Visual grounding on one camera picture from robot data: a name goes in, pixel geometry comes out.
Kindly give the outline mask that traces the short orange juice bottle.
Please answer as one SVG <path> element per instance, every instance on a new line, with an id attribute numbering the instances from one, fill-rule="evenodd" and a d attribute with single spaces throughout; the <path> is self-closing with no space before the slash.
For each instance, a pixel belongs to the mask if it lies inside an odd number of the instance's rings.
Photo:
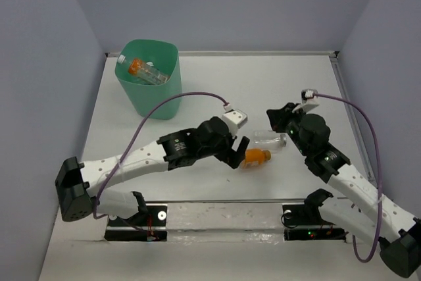
<path id="1" fill-rule="evenodd" d="M 242 168 L 254 168 L 267 163 L 272 158 L 269 150 L 265 149 L 248 149 L 245 152 L 244 160 L 241 163 Z"/>

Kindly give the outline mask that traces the clear jar silver lid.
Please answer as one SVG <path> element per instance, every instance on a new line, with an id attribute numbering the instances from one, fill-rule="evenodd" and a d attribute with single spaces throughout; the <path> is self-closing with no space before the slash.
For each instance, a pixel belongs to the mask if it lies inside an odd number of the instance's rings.
<path id="1" fill-rule="evenodd" d="M 254 148 L 279 152 L 287 145 L 286 135 L 271 130 L 255 130 L 252 135 Z"/>

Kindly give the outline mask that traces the tall orange label bottle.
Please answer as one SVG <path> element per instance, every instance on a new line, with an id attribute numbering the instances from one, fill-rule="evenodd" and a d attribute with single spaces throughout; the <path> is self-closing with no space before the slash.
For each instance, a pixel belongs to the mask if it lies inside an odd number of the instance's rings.
<path id="1" fill-rule="evenodd" d="M 120 55 L 117 63 L 122 65 L 132 77 L 138 78 L 146 84 L 157 86 L 167 83 L 170 79 L 169 75 L 139 58 L 129 59 L 125 55 Z"/>

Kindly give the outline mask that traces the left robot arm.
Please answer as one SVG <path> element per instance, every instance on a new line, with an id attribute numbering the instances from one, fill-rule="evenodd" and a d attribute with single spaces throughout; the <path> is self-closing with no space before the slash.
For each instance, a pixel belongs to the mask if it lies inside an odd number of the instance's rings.
<path id="1" fill-rule="evenodd" d="M 113 186 L 152 174 L 193 165 L 215 157 L 236 169 L 245 158 L 249 138 L 233 149 L 238 130 L 247 122 L 239 110 L 214 116 L 197 128 L 180 130 L 132 151 L 97 161 L 65 159 L 55 180 L 62 220 L 74 222 L 95 213 L 120 217 L 132 225 L 145 219 L 147 207 L 136 191 L 116 192 Z"/>

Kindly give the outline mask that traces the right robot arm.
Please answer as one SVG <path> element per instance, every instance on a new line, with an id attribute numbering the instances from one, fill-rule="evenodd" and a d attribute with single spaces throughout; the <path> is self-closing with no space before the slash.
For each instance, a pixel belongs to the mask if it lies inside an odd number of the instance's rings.
<path id="1" fill-rule="evenodd" d="M 382 194 L 330 143 L 331 130 L 320 115 L 306 113 L 298 103 L 266 113 L 272 130 L 290 137 L 308 169 L 371 220 L 375 231 L 368 241 L 379 246 L 385 265 L 402 278 L 410 277 L 420 267 L 420 219 Z"/>

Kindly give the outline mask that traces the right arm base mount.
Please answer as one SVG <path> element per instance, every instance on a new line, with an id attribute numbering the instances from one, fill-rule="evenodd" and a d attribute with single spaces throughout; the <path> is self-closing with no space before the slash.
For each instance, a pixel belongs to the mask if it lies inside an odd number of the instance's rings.
<path id="1" fill-rule="evenodd" d="M 301 203 L 283 205 L 280 221 L 284 226 L 284 240 L 286 242 L 318 240 L 345 242 L 348 232 L 324 220 L 320 214 L 325 201 L 333 197 L 332 193 L 317 189 Z"/>

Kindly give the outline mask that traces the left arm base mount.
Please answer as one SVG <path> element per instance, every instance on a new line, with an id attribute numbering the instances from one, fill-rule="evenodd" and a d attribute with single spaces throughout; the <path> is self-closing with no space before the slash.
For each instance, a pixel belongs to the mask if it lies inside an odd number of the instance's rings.
<path id="1" fill-rule="evenodd" d="M 104 238 L 109 242 L 165 242 L 168 205 L 146 203 L 139 192 L 132 192 L 138 204 L 137 213 L 124 219 L 109 218 Z"/>

